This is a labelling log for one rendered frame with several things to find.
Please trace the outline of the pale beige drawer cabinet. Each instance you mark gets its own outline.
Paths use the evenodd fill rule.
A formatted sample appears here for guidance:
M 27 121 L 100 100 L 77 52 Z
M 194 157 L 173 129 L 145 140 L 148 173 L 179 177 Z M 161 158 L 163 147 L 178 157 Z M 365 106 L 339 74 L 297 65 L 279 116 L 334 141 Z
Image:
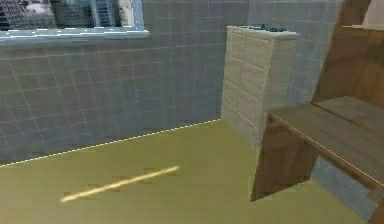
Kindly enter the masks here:
M 227 28 L 221 119 L 254 149 L 261 147 L 266 111 L 287 104 L 299 36 L 288 30 Z

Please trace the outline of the small dark object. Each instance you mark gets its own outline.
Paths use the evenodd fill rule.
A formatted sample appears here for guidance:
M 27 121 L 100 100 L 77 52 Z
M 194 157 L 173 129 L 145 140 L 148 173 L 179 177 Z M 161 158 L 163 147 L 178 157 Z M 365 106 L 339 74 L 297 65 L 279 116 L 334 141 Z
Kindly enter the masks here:
M 287 31 L 285 28 L 276 28 L 270 27 L 265 24 L 255 24 L 247 26 L 248 29 L 251 30 L 259 30 L 259 31 L 267 31 L 267 32 L 285 32 Z

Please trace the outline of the brown wooden desk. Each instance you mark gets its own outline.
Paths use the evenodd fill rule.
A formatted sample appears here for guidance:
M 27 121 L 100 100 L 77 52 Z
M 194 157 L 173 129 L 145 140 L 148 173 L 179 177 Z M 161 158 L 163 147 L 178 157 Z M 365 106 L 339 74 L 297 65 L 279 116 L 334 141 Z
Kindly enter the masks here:
M 319 157 L 367 188 L 367 224 L 384 224 L 384 0 L 343 0 L 312 100 L 268 110 L 251 200 L 309 180 Z

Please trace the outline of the white framed window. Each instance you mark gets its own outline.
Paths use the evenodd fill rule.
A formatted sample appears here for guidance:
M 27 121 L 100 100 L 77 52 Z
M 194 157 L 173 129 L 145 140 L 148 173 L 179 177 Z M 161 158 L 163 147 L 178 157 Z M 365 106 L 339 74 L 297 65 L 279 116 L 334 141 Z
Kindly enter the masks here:
M 141 0 L 0 0 L 0 43 L 145 38 Z

